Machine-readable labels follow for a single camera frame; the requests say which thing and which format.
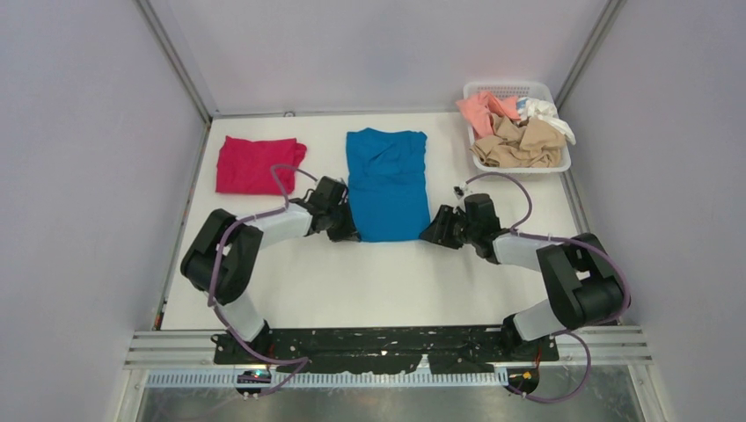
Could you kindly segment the blue t shirt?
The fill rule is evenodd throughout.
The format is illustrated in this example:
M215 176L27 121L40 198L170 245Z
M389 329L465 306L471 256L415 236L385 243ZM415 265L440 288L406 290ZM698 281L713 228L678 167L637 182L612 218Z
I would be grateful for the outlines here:
M419 131L347 133L348 201L363 242L415 241L430 224L427 140Z

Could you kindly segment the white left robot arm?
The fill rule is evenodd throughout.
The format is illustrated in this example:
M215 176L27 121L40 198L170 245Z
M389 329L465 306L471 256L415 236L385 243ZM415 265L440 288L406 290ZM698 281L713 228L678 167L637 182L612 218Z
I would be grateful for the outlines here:
M236 352L246 362L275 363L268 353L270 327L257 311L248 286L259 253L280 242L327 234L332 242L360 240L344 182L321 178L303 198L240 218L218 208L202 224L180 263L180 273L205 293Z

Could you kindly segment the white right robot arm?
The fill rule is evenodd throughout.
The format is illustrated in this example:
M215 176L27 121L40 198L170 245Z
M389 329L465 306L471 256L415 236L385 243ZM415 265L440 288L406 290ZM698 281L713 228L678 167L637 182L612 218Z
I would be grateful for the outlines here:
M625 305L618 272L591 233L567 240L534 239L501 226L489 195L466 196L461 206L442 205L420 238L453 250L470 245L495 265L540 273L547 297L504 318L499 344L512 360L526 360L538 340L616 315Z

